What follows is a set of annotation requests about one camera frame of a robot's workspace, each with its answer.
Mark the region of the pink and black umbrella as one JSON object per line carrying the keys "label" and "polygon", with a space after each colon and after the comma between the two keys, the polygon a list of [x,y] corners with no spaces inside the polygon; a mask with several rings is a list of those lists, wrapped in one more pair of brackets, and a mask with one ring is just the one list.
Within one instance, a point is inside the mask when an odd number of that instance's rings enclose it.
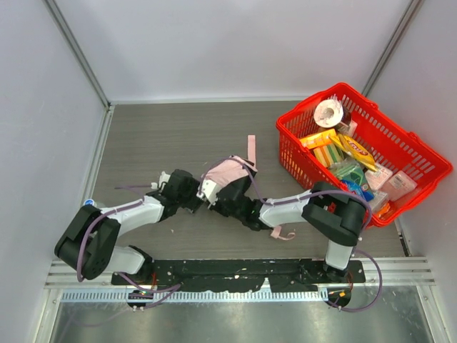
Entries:
{"label": "pink and black umbrella", "polygon": [[247,136],[247,157],[244,159],[237,155],[231,155],[226,159],[218,161],[201,177],[201,182],[210,179],[222,188],[229,183],[241,178],[249,178],[251,186],[258,195],[252,199],[253,208],[247,214],[222,214],[224,217],[231,217],[240,221],[245,227],[253,231],[269,230],[270,236],[282,241],[290,241],[296,234],[290,232],[282,235],[282,226],[291,223],[292,215],[288,211],[295,209],[299,202],[298,196],[286,197],[282,199],[267,199],[260,195],[260,191],[255,183],[256,168],[256,136]]}

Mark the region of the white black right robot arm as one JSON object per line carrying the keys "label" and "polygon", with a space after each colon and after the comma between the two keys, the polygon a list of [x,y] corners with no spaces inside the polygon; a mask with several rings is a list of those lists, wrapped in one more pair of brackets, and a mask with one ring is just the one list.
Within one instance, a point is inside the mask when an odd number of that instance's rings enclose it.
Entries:
{"label": "white black right robot arm", "polygon": [[303,193],[281,199],[252,199],[246,177],[222,187],[205,181],[202,192],[210,207],[233,217],[253,231],[270,230],[278,236],[285,224],[308,223],[328,239],[324,271],[348,274],[348,264],[372,210],[362,196],[345,192],[328,182],[316,182]]}

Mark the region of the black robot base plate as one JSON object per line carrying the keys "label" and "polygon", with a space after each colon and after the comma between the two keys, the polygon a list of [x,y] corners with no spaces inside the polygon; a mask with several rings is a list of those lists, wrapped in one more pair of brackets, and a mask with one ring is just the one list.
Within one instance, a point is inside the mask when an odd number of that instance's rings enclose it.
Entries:
{"label": "black robot base plate", "polygon": [[131,280],[141,286],[181,292],[257,292],[267,281],[272,292],[313,291],[321,284],[363,284],[366,277],[359,260],[338,272],[320,259],[195,259],[147,262],[138,274],[113,274],[113,285]]}

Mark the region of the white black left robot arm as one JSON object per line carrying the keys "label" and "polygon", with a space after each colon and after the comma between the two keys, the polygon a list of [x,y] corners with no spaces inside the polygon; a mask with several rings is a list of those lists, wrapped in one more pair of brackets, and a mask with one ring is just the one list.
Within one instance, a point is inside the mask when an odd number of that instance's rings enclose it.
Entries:
{"label": "white black left robot arm", "polygon": [[153,259],[135,246],[120,247],[117,239],[147,224],[160,223],[179,209],[195,212],[200,181],[187,171],[162,173],[159,183],[140,199],[117,207],[83,205],[56,243],[54,254],[76,271],[81,282],[104,272],[124,275],[134,282],[148,282],[154,273]]}

